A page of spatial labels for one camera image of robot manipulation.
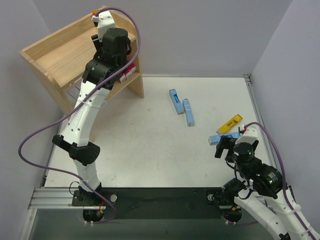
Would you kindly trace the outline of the pink toothpaste box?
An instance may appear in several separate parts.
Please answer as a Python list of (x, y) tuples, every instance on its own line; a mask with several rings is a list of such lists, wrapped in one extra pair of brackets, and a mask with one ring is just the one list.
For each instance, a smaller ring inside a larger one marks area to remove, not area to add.
[(133, 73), (135, 73), (136, 71), (137, 71), (137, 66), (135, 65), (135, 64), (131, 64), (130, 66), (129, 66), (129, 68), (128, 69), (131, 69), (131, 71), (132, 71), (132, 74)]
[(126, 75), (125, 73), (123, 73), (123, 74), (121, 75), (121, 77), (119, 78), (119, 82), (120, 82), (120, 83), (123, 83), (125, 80), (127, 80), (127, 75)]
[(128, 69), (128, 70), (124, 73), (124, 76), (125, 76), (126, 79), (128, 79), (131, 75), (132, 75), (132, 70), (131, 70), (131, 69)]

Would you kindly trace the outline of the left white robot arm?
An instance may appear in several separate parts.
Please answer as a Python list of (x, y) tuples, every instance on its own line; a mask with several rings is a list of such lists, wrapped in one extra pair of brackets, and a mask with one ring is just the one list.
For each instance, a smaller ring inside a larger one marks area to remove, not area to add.
[(52, 142), (68, 152), (81, 177), (80, 190), (83, 199), (91, 206), (100, 203), (102, 193), (95, 161), (100, 147), (90, 142), (94, 121), (115, 82), (126, 70), (127, 56), (131, 53), (131, 41), (123, 28), (110, 28), (99, 40), (92, 37), (96, 53), (86, 64), (82, 75), (80, 92), (76, 102), (79, 110), (73, 113), (67, 126)]

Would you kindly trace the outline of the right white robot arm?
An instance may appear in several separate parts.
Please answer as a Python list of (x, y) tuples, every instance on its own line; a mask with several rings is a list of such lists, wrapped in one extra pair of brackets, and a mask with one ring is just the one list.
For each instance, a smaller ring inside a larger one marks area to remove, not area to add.
[(223, 201), (248, 212), (275, 240), (318, 240), (282, 174), (255, 156), (258, 143), (221, 137), (215, 157), (227, 150), (226, 164), (240, 175), (223, 185)]

